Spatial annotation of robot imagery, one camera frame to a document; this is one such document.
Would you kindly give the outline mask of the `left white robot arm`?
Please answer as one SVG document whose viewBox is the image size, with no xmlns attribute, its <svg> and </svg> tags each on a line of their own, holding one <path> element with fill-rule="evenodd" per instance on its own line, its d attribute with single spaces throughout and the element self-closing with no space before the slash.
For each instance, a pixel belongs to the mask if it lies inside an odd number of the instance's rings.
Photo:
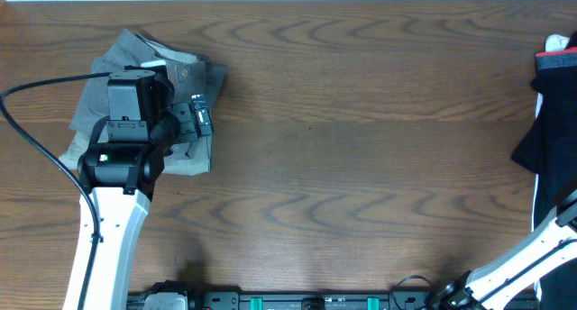
<svg viewBox="0 0 577 310">
<path fill-rule="evenodd" d="M 176 99 L 165 66 L 127 66 L 109 76 L 109 112 L 78 161 L 78 246 L 64 302 L 67 309 L 124 309 L 137 241 L 164 159 L 201 132 L 192 98 Z"/>
</svg>

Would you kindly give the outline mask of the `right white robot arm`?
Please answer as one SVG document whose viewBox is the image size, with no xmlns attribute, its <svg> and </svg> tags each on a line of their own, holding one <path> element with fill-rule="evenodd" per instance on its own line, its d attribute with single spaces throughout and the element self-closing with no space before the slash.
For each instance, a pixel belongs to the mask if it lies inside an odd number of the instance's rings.
<svg viewBox="0 0 577 310">
<path fill-rule="evenodd" d="M 427 309 L 501 310 L 531 283 L 576 258 L 576 181 L 517 246 L 493 262 L 468 271 L 428 298 Z"/>
</svg>

